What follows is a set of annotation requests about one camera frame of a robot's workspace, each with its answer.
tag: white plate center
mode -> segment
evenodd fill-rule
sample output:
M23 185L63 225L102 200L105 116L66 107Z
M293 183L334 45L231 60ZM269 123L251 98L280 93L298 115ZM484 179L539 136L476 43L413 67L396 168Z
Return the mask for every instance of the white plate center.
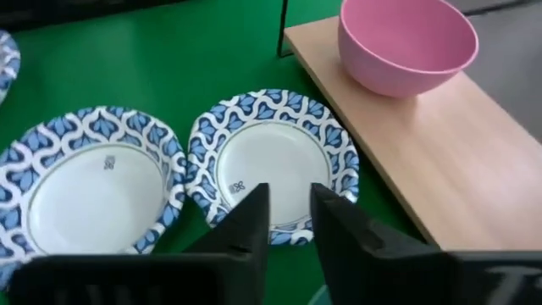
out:
M163 177L147 155L101 146L45 178L30 202L30 233L50 254L116 253L145 234L163 204Z
M271 225L308 216L311 183L329 185L329 166L320 146L302 130L274 122L232 137L218 158L217 175L232 207L258 183L268 182Z

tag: wooden shelf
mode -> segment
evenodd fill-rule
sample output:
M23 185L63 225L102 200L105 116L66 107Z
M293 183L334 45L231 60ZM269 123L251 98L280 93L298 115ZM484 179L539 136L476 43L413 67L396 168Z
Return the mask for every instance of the wooden shelf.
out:
M428 240L542 249L542 146L465 74L407 100L340 65L338 18L285 30L301 64Z

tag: green table surface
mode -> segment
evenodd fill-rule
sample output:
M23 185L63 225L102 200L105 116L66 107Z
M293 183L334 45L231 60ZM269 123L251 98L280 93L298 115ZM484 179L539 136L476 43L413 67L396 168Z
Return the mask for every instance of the green table surface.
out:
M339 0L293 1L288 23L334 15L339 5ZM238 93L284 88L323 100L295 57L275 57L279 12L280 1L190 0L16 33L22 66L0 107L0 145L6 147L31 126L54 116L88 106L118 105L159 117L186 148L194 119ZM417 236L360 154L358 204ZM180 220L155 253L181 252L207 230L201 211L187 200ZM271 247L266 277L266 304L307 304L324 282L313 244Z

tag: pink bowl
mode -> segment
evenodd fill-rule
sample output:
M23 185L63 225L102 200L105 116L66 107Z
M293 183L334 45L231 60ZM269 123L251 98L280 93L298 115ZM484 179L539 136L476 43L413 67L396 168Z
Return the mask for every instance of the pink bowl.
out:
M411 97L465 69L478 53L470 22L441 0L344 0L340 58L373 92Z

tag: blue and white paper plate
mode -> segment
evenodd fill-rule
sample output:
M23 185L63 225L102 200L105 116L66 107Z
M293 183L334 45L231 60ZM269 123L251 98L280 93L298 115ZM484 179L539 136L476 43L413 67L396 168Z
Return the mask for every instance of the blue and white paper plate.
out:
M0 287L48 254L149 253L179 217L185 154L148 114L85 108L0 155Z
M309 191L319 182L355 202L359 158L352 139L321 103L287 90L249 92L197 118L186 191L211 226L257 184L269 183L269 242L312 239Z
M0 30L0 103L17 78L19 67L20 52L17 43L7 31Z

